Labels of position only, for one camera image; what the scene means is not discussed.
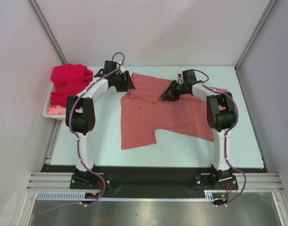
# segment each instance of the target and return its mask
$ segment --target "gray floor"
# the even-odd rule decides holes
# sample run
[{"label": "gray floor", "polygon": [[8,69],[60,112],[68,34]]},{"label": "gray floor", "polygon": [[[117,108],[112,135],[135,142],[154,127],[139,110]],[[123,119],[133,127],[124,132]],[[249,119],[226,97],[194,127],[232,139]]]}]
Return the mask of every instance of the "gray floor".
[{"label": "gray floor", "polygon": [[246,193],[226,207],[209,202],[110,202],[84,208],[36,201],[29,226],[280,226],[271,193]]}]

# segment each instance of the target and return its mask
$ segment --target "crumpled red fabric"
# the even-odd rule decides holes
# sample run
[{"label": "crumpled red fabric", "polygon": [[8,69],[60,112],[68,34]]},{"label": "crumpled red fabric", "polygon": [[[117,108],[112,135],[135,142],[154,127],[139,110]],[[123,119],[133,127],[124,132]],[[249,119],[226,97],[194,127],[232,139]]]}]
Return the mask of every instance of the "crumpled red fabric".
[{"label": "crumpled red fabric", "polygon": [[50,94],[50,103],[66,107],[68,96],[82,92],[92,77],[93,72],[84,65],[65,64],[54,67],[51,79],[56,91]]},{"label": "crumpled red fabric", "polygon": [[136,73],[131,80],[136,89],[129,90],[121,100],[122,149],[156,144],[157,129],[214,141],[202,99],[186,94],[179,101],[162,101],[160,96],[171,80]]}]

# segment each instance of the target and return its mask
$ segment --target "pink cloth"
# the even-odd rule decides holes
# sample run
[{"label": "pink cloth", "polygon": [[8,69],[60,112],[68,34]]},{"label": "pink cloth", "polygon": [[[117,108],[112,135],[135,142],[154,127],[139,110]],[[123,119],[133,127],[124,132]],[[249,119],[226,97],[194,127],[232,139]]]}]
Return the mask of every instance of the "pink cloth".
[{"label": "pink cloth", "polygon": [[51,79],[56,91],[50,95],[52,105],[66,107],[69,95],[77,95],[92,81],[93,72],[84,65],[65,64],[54,67]]},{"label": "pink cloth", "polygon": [[57,107],[50,107],[46,110],[48,115],[58,115],[58,114],[66,114],[66,108],[57,106]]},{"label": "pink cloth", "polygon": [[157,129],[214,141],[202,99],[186,94],[179,101],[162,101],[160,96],[171,80],[136,73],[131,79],[136,89],[129,90],[121,100],[122,149],[156,144]]}]

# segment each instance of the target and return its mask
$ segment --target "white wall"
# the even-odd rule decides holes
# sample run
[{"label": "white wall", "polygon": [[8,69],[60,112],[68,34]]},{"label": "white wall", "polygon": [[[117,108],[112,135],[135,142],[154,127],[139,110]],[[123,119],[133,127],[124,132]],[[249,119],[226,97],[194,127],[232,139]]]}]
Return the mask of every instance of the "white wall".
[{"label": "white wall", "polygon": [[288,197],[288,0],[278,1],[239,75],[266,160]]},{"label": "white wall", "polygon": [[14,218],[53,125],[41,112],[59,64],[27,1],[0,0],[0,206],[16,192]]},{"label": "white wall", "polygon": [[234,66],[269,0],[38,0],[68,62]]}]

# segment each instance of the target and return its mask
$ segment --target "white tabletop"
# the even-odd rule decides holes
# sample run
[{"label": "white tabletop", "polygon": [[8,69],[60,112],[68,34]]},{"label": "white tabletop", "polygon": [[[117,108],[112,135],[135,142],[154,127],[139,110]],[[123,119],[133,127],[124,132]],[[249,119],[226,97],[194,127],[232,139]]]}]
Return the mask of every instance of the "white tabletop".
[{"label": "white tabletop", "polygon": [[[102,67],[89,67],[95,73]],[[187,69],[198,69],[210,77],[209,86],[228,89],[239,109],[239,122],[233,129],[230,141],[230,161],[235,167],[263,168],[263,161],[248,116],[240,85],[233,67],[125,67],[133,72],[174,80]],[[196,73],[198,80],[205,77]],[[92,131],[92,152],[100,166],[150,167],[210,167],[213,161],[213,142],[197,137],[156,130],[157,144],[121,149],[121,98],[115,88],[104,92],[95,102],[96,125]],[[75,138],[62,122],[51,160],[52,165],[77,163]]]}]

